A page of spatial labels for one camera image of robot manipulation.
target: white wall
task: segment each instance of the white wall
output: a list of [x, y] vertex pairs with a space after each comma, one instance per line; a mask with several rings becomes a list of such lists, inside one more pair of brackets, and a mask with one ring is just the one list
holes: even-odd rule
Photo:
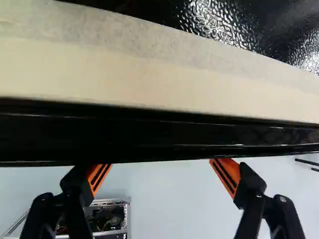
[[[316, 155], [303, 158], [316, 160]], [[290, 197], [308, 239], [319, 233], [319, 174], [293, 156], [245, 159], [268, 185], [266, 194]], [[69, 167], [0, 168], [0, 234], [42, 192], [60, 191]], [[231, 239], [241, 212], [207, 160], [114, 165], [97, 198], [132, 198], [133, 239]], [[269, 238], [262, 224], [259, 238]]]

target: black textured surface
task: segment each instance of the black textured surface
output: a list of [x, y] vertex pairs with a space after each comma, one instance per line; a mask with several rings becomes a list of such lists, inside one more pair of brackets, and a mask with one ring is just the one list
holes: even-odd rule
[[319, 75], [317, 0], [63, 0], [251, 50]]
[[319, 151], [315, 124], [4, 98], [0, 131], [0, 166]]

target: clamp jaw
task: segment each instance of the clamp jaw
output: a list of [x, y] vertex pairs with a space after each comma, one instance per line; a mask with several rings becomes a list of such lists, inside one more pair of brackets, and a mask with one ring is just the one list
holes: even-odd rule
[[265, 219], [272, 239], [306, 239], [294, 203], [264, 194], [266, 182], [246, 163], [231, 158], [209, 161], [238, 209], [244, 210], [235, 239], [256, 239]]
[[93, 239], [83, 207], [92, 203], [111, 166], [74, 166], [60, 181], [61, 194], [44, 193], [33, 200], [20, 239], [55, 239], [62, 217], [70, 239]]

